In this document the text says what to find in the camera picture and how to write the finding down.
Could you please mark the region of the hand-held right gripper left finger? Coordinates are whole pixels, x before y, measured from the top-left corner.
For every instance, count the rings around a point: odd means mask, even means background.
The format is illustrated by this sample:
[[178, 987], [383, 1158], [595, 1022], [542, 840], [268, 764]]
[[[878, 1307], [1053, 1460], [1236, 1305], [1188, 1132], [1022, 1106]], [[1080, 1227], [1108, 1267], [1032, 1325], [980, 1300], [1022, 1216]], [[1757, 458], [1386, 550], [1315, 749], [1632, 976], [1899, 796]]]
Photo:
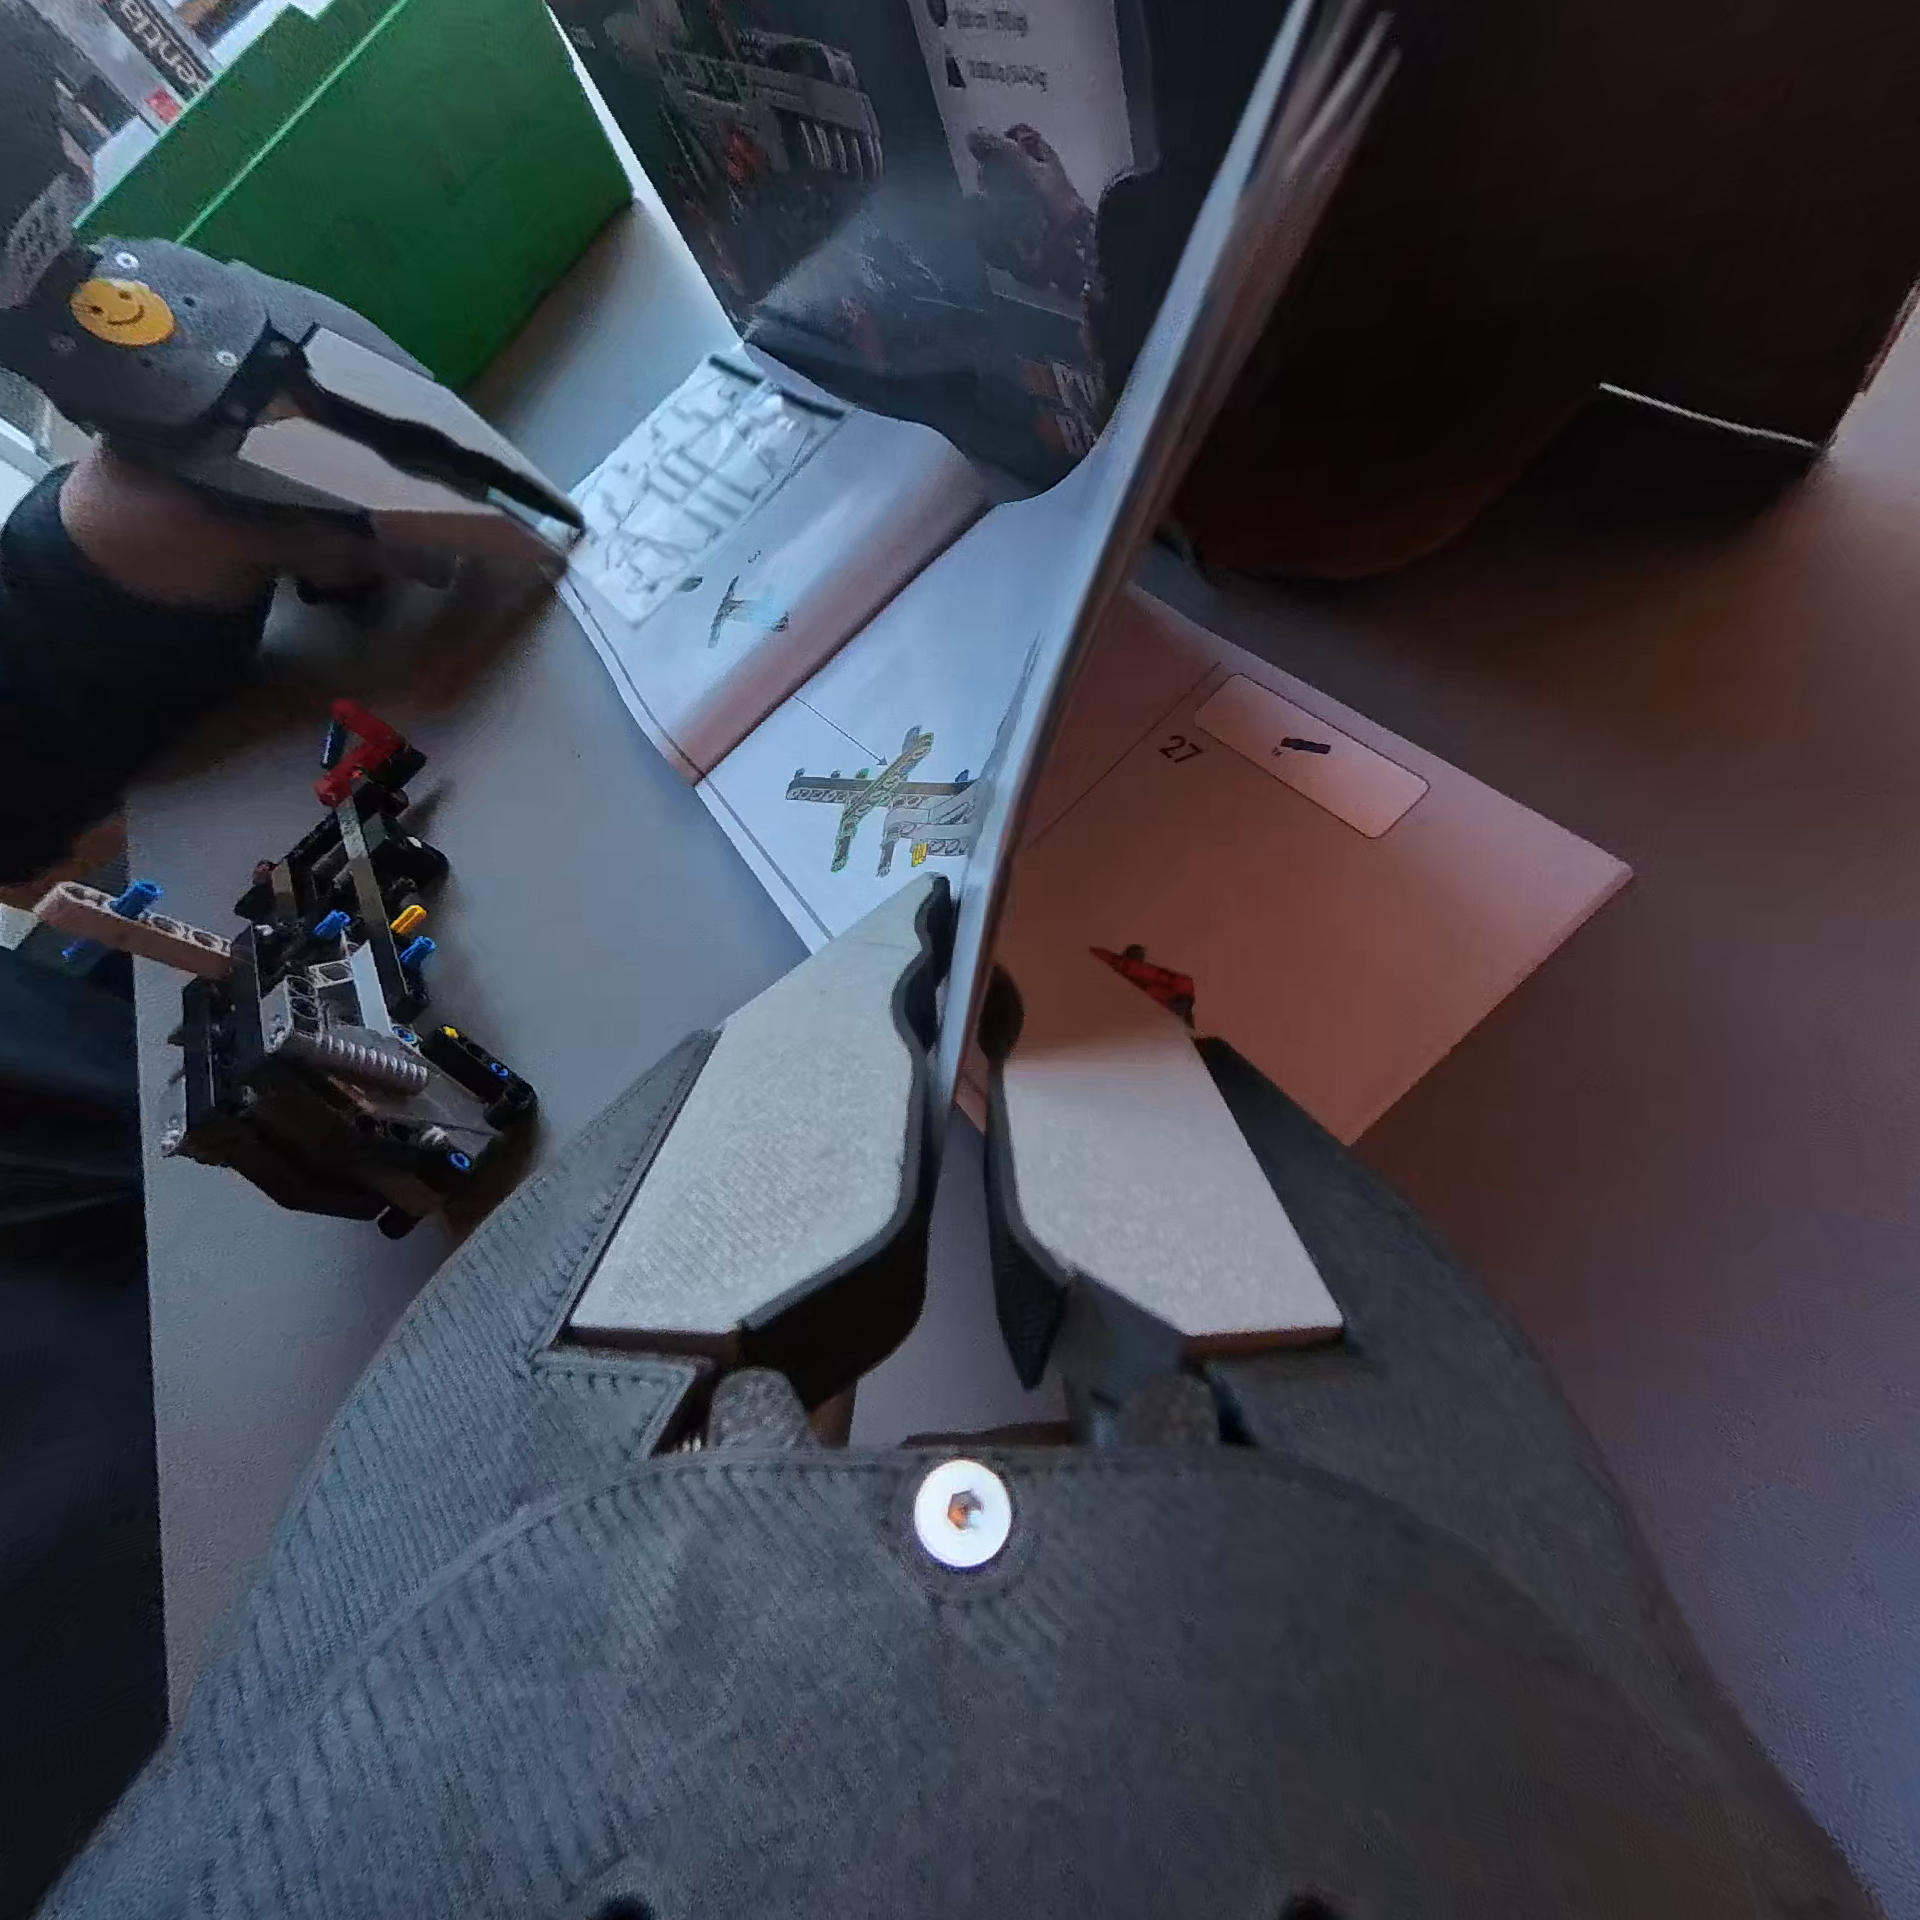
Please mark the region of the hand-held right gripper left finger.
[[842, 1398], [916, 1325], [938, 1149], [927, 1081], [947, 875], [908, 883], [694, 1040], [600, 1229], [567, 1336]]

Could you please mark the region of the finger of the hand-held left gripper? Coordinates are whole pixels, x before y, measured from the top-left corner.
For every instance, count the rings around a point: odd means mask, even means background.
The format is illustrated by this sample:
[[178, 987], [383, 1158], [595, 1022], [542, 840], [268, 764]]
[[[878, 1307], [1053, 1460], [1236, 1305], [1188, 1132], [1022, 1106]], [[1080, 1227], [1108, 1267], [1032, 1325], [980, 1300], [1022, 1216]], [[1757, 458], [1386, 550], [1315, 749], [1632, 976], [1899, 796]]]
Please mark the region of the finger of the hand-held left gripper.
[[270, 328], [279, 389], [261, 417], [266, 507], [366, 536], [578, 536], [580, 507], [435, 378], [311, 328]]
[[174, 477], [229, 518], [253, 524], [276, 574], [302, 592], [389, 582], [445, 587], [472, 562], [563, 576], [571, 528], [542, 510], [407, 470], [359, 442], [244, 442], [178, 451]]

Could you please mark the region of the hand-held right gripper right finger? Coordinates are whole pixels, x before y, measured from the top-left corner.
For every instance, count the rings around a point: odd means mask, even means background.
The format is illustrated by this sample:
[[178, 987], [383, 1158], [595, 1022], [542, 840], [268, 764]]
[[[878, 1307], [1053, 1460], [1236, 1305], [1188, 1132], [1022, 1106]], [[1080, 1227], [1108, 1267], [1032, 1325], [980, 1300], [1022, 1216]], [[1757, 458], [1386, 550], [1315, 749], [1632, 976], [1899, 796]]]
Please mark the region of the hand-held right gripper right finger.
[[1103, 966], [996, 966], [975, 1044], [1000, 1340], [1051, 1377], [1071, 1436], [1216, 1427], [1224, 1361], [1343, 1336], [1188, 1027]]

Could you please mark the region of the lego instruction booklet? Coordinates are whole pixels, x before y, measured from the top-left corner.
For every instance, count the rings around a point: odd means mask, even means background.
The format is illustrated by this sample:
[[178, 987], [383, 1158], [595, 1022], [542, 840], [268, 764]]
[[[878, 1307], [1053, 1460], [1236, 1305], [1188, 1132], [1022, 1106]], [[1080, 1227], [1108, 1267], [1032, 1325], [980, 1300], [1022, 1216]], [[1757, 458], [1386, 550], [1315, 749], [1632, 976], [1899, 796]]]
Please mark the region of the lego instruction booklet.
[[[711, 354], [583, 480], [565, 597], [811, 950], [970, 875], [1115, 433], [988, 507], [923, 425]], [[1624, 884], [1567, 829], [1142, 587], [1063, 700], [1006, 939], [1196, 1017], [1352, 1140]]]

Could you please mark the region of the person's left forearm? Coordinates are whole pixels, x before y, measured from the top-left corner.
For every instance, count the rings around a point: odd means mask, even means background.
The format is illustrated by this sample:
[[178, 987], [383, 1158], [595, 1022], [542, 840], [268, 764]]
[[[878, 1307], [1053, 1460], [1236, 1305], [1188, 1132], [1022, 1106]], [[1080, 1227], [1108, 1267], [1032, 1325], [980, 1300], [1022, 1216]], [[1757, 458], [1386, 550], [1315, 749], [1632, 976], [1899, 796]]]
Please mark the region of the person's left forearm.
[[274, 576], [210, 605], [118, 586], [61, 517], [48, 470], [2, 536], [2, 880], [59, 867], [128, 782], [215, 714], [266, 634]]

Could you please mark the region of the red angled lego piece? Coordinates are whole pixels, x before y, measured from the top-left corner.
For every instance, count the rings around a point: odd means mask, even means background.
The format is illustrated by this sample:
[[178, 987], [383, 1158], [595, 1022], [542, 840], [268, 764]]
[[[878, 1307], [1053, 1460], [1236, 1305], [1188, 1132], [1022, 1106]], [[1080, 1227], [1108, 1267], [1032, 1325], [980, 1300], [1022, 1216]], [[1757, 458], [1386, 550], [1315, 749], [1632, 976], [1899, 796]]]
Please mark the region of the red angled lego piece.
[[327, 708], [323, 739], [318, 805], [335, 810], [362, 779], [381, 782], [381, 769], [408, 753], [408, 740], [371, 708], [351, 700], [335, 700]]

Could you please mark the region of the black lego set box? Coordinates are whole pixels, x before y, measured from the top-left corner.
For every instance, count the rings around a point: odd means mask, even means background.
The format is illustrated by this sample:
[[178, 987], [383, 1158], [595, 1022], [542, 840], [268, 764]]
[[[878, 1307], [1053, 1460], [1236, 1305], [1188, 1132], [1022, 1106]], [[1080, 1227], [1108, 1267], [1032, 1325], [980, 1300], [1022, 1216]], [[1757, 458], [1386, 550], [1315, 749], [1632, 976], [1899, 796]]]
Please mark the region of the black lego set box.
[[558, 3], [744, 346], [1047, 488], [1107, 425], [1277, 3]]

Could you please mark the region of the partly built lego model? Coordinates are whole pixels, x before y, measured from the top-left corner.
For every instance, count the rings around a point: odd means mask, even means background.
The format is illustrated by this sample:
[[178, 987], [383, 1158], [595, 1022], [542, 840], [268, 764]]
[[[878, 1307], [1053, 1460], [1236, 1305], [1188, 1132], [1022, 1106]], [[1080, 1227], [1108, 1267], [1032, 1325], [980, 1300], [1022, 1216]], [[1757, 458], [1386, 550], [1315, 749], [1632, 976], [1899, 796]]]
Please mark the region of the partly built lego model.
[[253, 867], [230, 937], [162, 915], [143, 880], [117, 897], [61, 880], [34, 906], [68, 936], [66, 960], [103, 949], [186, 976], [164, 1157], [389, 1238], [467, 1195], [538, 1117], [514, 1068], [430, 1014], [428, 910], [448, 860], [412, 822], [422, 769], [408, 740], [381, 782], [320, 806], [303, 840]]

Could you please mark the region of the person's left hand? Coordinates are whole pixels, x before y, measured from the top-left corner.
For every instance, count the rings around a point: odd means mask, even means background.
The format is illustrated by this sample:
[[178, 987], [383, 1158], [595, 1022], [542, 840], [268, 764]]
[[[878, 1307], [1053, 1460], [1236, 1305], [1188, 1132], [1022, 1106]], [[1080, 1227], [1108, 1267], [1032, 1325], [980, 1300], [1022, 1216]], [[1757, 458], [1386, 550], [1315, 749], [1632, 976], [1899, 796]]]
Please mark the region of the person's left hand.
[[356, 594], [389, 578], [373, 541], [331, 518], [243, 513], [106, 445], [66, 468], [56, 507], [87, 565], [157, 608], [239, 611], [283, 582]]

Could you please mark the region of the green box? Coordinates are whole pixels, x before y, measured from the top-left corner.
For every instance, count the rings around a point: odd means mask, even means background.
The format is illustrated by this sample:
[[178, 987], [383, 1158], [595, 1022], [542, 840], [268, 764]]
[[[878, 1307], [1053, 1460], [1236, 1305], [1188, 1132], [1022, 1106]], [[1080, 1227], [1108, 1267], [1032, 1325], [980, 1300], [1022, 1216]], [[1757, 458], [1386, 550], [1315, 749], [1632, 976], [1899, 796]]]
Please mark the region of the green box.
[[346, 302], [471, 387], [632, 202], [540, 3], [280, 11], [79, 230]]

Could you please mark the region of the white printed carton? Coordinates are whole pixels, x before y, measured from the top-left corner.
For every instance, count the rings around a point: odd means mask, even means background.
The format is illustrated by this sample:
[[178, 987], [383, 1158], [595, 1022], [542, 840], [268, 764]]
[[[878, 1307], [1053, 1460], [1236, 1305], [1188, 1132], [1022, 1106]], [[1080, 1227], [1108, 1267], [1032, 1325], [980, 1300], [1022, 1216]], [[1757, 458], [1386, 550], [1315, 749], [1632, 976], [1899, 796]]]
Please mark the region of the white printed carton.
[[101, 30], [138, 117], [170, 129], [215, 77], [279, 16], [325, 19], [331, 3], [79, 3], [79, 22]]

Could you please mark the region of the person's lap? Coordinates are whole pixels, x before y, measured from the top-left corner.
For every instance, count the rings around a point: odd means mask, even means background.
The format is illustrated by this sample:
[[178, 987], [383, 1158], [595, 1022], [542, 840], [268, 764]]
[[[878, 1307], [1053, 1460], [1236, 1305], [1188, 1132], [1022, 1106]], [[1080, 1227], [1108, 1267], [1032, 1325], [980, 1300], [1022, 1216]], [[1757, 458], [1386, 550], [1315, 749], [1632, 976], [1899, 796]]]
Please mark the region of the person's lap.
[[166, 1715], [130, 1002], [5, 950], [5, 1851], [83, 1838]]

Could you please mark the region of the brown cardboard box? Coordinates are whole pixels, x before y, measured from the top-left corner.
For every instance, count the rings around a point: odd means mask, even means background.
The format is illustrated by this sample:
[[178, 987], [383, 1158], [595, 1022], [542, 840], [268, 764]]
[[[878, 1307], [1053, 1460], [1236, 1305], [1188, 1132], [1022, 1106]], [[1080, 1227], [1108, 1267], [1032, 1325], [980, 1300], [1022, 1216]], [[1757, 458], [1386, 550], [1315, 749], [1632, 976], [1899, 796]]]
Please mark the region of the brown cardboard box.
[[1397, 74], [1180, 491], [1200, 562], [1423, 560], [1600, 389], [1832, 438], [1916, 288], [1916, 3], [1391, 14]]

